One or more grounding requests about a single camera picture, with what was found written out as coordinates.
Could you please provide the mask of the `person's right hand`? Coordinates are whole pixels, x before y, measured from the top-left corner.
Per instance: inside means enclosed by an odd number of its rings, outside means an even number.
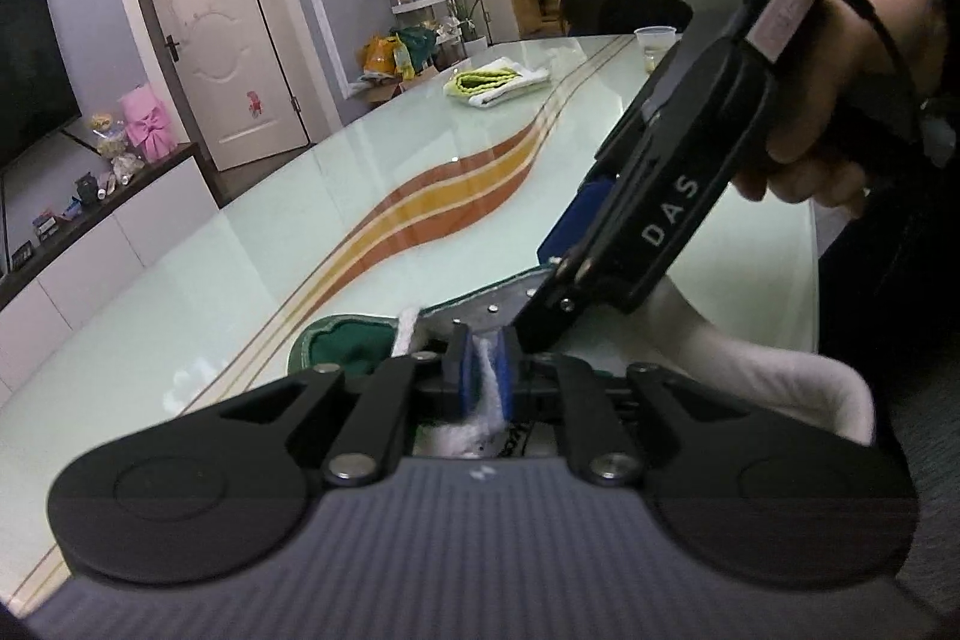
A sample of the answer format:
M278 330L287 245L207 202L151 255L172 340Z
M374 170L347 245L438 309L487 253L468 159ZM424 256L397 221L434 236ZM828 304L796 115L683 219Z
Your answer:
M921 96L931 96L949 46L944 0L869 2L905 57L913 85ZM807 47L765 154L732 179L740 195L750 202L768 193L786 203L812 200L859 216L866 204L866 172L853 159L841 161L818 140L841 117L841 101L856 97L869 78L892 74L893 64L875 29L841 0L825 0L822 28Z

